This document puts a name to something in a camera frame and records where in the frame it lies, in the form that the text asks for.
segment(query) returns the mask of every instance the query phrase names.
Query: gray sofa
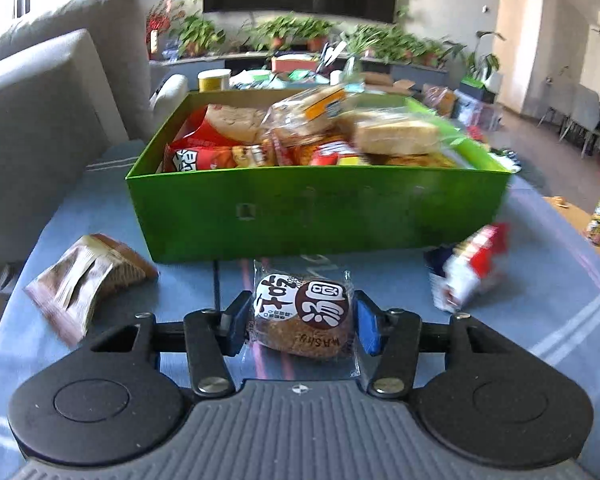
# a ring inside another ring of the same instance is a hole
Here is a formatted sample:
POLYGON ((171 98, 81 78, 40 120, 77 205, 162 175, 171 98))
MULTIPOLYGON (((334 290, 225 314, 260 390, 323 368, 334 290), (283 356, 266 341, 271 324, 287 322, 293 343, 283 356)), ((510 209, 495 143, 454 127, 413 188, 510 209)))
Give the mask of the gray sofa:
POLYGON ((64 0, 0 36, 0 261, 24 260, 86 165, 149 140, 187 92, 151 96, 139 0, 64 0))

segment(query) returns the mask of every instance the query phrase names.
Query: paper cup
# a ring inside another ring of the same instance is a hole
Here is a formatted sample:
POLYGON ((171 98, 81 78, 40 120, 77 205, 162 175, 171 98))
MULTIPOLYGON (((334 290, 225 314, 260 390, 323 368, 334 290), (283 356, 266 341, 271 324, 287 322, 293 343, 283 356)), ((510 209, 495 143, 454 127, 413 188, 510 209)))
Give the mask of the paper cup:
POLYGON ((198 89, 201 92, 216 92, 229 89, 229 78, 231 70, 228 68, 216 68, 205 70, 198 74, 198 89))

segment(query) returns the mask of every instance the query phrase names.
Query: table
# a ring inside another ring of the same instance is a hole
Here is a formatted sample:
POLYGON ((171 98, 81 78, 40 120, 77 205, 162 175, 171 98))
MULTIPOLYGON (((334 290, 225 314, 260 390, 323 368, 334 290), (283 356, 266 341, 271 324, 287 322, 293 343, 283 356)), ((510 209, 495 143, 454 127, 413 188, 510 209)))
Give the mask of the table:
MULTIPOLYGON (((565 202, 561 196, 545 196, 544 199, 584 237, 584 230, 591 221, 591 215, 578 206, 565 202)), ((591 244, 591 247, 600 255, 600 246, 591 244)))
MULTIPOLYGON (((41 234, 6 307, 0 322, 0 480, 23 463, 6 420, 11 393, 69 351, 23 288, 83 234, 104 232, 149 257, 124 182, 142 147, 139 141, 117 146, 87 168, 41 234)), ((506 279, 476 297, 468 311, 586 389, 597 416, 579 462, 600 478, 600 258, 520 178, 512 178, 498 220, 510 225, 506 279)), ((308 254, 270 258, 270 264, 325 277, 349 270, 354 286, 383 309, 407 308, 430 322, 448 319, 448 314, 433 307, 422 250, 308 254)), ((224 308, 253 283, 251 260, 218 262, 217 269, 213 262, 159 264, 158 270, 156 282, 104 301, 94 315, 91 333, 127 322, 135 312, 151 310, 158 322, 167 322, 182 320, 191 310, 224 308)), ((227 364, 237 381, 249 377, 302 380, 316 373, 277 352, 268 352, 258 361, 248 347, 227 364)), ((423 354, 415 386, 426 383, 443 367, 442 355, 423 354)), ((177 384, 188 385, 184 355, 163 354, 160 370, 177 384)), ((330 370, 330 377, 346 372, 350 370, 336 368, 330 370)))

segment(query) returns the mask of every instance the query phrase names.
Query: cardboard box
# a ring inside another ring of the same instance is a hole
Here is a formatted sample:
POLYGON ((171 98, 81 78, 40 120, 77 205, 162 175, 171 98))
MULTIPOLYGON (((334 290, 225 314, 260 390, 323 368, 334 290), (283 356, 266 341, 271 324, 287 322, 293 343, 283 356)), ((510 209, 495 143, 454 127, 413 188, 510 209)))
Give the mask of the cardboard box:
MULTIPOLYGON (((327 254, 458 242, 493 220, 510 173, 442 118, 451 148, 477 169, 293 166, 159 173, 164 147, 206 104, 266 108, 287 90, 190 93, 126 177, 156 262, 327 254)), ((398 94, 362 94, 360 107, 404 105, 398 94)))

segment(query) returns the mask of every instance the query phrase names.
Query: brown snack packet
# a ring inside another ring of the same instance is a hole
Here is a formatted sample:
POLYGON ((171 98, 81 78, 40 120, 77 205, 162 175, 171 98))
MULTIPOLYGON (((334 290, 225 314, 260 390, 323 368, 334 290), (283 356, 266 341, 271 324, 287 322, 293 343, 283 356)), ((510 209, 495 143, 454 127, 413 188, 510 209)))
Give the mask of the brown snack packet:
POLYGON ((271 271, 257 280, 250 339, 326 360, 351 352, 353 312, 342 283, 271 271))
POLYGON ((103 234, 86 235, 25 287, 67 345, 77 345, 96 304, 122 288, 158 277, 158 271, 127 245, 103 234))

